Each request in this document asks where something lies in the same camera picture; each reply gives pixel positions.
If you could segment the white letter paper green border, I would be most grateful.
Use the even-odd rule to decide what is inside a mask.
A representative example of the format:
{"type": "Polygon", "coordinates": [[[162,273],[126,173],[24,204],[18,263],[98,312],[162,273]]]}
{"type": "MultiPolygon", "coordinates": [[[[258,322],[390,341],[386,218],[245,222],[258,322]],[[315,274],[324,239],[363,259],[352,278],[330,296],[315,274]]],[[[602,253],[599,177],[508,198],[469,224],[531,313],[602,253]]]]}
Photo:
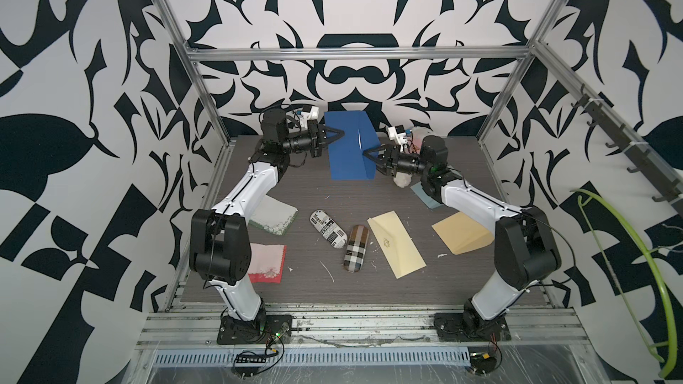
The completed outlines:
{"type": "Polygon", "coordinates": [[[265,196],[256,207],[249,224],[275,236],[284,236],[298,214],[298,209],[273,197],[265,196]]]}

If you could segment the tan envelope gold emblem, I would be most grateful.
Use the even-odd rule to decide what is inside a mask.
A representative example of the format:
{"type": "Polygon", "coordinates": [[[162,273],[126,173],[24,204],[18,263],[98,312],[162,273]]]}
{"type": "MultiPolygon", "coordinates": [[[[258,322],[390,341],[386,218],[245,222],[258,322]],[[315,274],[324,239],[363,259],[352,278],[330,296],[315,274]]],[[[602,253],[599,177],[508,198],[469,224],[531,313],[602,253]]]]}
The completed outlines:
{"type": "Polygon", "coordinates": [[[453,255],[492,245],[494,235],[466,214],[459,212],[432,226],[453,255]]]}

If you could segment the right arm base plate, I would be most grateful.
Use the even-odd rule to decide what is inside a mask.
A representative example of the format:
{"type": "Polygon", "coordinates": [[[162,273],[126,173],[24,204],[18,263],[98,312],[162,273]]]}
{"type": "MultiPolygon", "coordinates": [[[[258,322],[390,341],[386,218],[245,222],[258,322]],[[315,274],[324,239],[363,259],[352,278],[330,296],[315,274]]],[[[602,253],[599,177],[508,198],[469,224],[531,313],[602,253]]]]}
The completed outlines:
{"type": "Polygon", "coordinates": [[[505,314],[484,320],[474,310],[462,313],[437,313],[433,324],[440,341],[498,342],[512,339],[505,314]]]}

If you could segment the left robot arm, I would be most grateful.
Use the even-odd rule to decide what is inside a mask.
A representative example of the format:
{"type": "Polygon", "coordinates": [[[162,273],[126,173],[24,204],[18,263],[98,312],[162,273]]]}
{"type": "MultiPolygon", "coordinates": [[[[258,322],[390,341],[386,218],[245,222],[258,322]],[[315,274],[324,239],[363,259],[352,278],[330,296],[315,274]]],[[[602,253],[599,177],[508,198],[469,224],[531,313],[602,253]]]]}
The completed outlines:
{"type": "Polygon", "coordinates": [[[293,154],[318,158],[345,135],[342,129],[325,126],[316,117],[290,117],[281,108],[264,113],[261,130],[263,136],[235,188],[212,209],[193,215],[189,257],[190,269],[217,290],[228,316],[254,329],[264,323],[265,312],[263,299],[248,277],[252,259],[248,222],[282,180],[293,154]]]}

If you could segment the dark blue envelope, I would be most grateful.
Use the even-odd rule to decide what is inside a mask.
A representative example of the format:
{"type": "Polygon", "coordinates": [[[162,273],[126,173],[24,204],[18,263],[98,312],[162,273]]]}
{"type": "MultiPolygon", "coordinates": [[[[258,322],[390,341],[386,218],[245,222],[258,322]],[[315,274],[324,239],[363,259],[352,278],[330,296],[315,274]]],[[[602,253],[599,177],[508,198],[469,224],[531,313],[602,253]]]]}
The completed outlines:
{"type": "Polygon", "coordinates": [[[328,148],[333,181],[366,181],[375,178],[375,164],[364,151],[380,145],[375,128],[364,111],[331,111],[325,125],[344,131],[340,140],[328,148]]]}

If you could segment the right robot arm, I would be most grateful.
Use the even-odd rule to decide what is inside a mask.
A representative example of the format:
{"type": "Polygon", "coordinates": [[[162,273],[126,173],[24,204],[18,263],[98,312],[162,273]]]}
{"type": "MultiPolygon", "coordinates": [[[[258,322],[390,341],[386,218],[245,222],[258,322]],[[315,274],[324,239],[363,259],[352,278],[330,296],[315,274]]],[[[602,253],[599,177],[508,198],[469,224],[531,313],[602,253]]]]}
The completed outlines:
{"type": "Polygon", "coordinates": [[[426,195],[492,232],[494,273],[464,304],[462,327],[471,334],[498,322],[522,293],[561,267],[560,251],[546,214],[536,207],[507,204],[467,183],[448,164],[448,147],[439,136],[425,137],[418,154],[405,153],[395,144],[382,144],[363,155],[382,174],[420,176],[426,195]]]}

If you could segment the light blue envelope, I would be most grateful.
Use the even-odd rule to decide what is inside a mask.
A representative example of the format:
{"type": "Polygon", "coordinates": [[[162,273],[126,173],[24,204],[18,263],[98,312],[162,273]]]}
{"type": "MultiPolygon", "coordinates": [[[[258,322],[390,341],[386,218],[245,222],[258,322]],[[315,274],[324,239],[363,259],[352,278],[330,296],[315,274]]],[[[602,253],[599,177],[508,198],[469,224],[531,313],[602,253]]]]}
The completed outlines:
{"type": "Polygon", "coordinates": [[[442,206],[441,202],[430,197],[423,189],[421,183],[416,183],[411,187],[412,192],[423,202],[423,204],[430,210],[437,209],[442,206]]]}

